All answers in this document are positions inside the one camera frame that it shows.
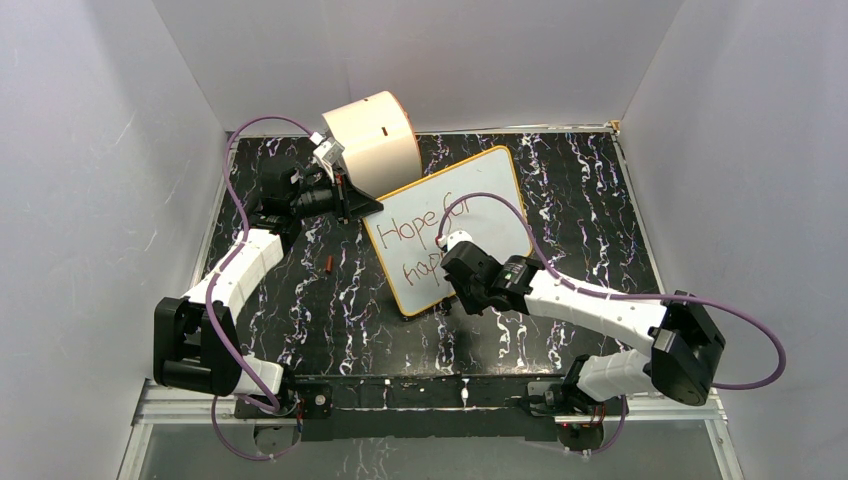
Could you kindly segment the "yellow framed whiteboard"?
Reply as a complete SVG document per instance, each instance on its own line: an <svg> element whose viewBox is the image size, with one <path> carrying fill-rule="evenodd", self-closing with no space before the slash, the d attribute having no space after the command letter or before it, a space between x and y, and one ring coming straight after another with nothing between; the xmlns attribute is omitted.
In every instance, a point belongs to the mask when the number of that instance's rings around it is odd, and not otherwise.
<svg viewBox="0 0 848 480"><path fill-rule="evenodd" d="M365 218L387 283L400 313L415 316L451 296L440 267L440 234L463 230L499 262L533 251L528 235L494 194L524 210L521 185L510 150L496 146L380 198L384 210Z"/></svg>

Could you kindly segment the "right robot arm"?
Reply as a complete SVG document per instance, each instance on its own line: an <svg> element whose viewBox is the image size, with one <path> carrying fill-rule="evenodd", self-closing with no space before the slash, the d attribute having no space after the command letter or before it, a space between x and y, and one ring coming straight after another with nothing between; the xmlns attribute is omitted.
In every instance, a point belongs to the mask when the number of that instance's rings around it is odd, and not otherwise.
<svg viewBox="0 0 848 480"><path fill-rule="evenodd" d="M658 392L689 406L705 404L726 341L691 298L630 300L612 291L579 292L520 255L500 263L469 240L451 241L441 267L464 310L487 309L562 320L623 342L624 352L576 358L563 384L530 396L533 409L590 413L608 400Z"/></svg>

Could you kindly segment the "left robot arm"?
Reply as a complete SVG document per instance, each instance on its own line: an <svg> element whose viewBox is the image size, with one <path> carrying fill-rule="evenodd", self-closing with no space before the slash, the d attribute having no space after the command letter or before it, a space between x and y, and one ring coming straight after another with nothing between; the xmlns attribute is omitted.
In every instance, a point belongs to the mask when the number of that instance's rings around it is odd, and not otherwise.
<svg viewBox="0 0 848 480"><path fill-rule="evenodd" d="M242 206L246 227L223 258L180 297L154 310L153 373L163 386L216 396L259 396L275 416L294 411L297 387L284 366L242 354L236 322L256 287L290 252L305 220L331 215L345 223L382 211L338 165L301 170L272 161Z"/></svg>

